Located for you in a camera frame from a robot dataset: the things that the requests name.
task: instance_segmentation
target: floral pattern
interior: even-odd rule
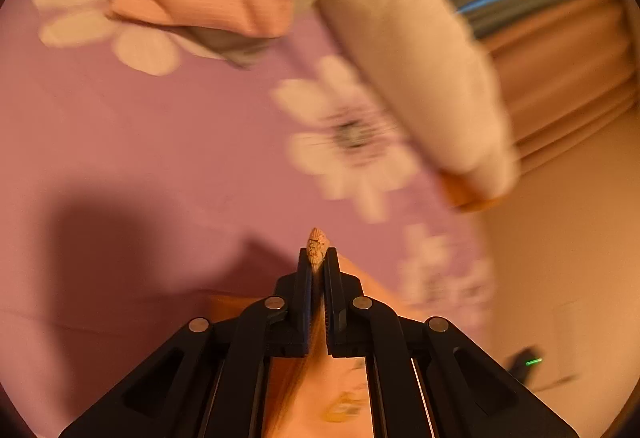
[[[351,198],[368,223],[388,219],[385,193],[401,189],[417,173],[406,135],[356,71],[341,57],[324,56],[318,80],[284,80],[276,103],[313,131],[288,141],[292,163],[316,176],[326,199]]]
[[[432,313],[454,313],[464,328],[482,326],[494,294],[489,259],[471,262],[462,276],[451,272],[452,251],[447,234],[431,235],[424,223],[404,229],[408,258],[400,264],[402,298]]]
[[[408,258],[401,263],[402,297],[414,307],[443,309],[454,299],[453,281],[448,275],[449,238],[431,235],[425,224],[408,225],[404,229]]]
[[[84,46],[113,39],[116,57],[130,68],[162,76],[180,65],[176,44],[192,55],[221,58],[193,39],[152,26],[119,21],[105,15],[108,0],[32,0],[41,12],[65,13],[40,28],[40,40],[51,48]]]

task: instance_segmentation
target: purple bed cover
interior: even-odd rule
[[[0,9],[0,383],[36,433],[211,293],[269,294],[312,227],[484,343],[474,229],[314,12],[242,70],[105,2]]]

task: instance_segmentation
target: pink bedsheet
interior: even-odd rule
[[[0,383],[36,433],[210,293],[270,293],[313,226],[482,342],[481,244],[314,13],[244,71],[102,4],[0,9]]]

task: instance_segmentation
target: beige wall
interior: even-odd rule
[[[498,280],[489,351],[502,364],[531,344],[546,351],[532,389],[575,367],[577,380],[539,397],[581,438],[601,436],[640,375],[638,114],[524,176],[483,217]]]

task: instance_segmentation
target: metal pivot screw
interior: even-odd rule
[[[352,302],[353,307],[357,308],[358,310],[368,310],[373,305],[371,299],[364,296],[356,297]]]
[[[207,321],[206,319],[203,319],[202,317],[198,317],[197,319],[192,319],[191,322],[189,322],[189,329],[193,333],[202,333],[206,331],[207,328],[209,328],[209,321]]]
[[[449,323],[442,317],[434,317],[429,320],[429,327],[438,333],[444,333],[449,329]]]
[[[270,310],[279,310],[284,307],[284,299],[276,295],[267,297],[267,299],[264,300],[264,305]]]

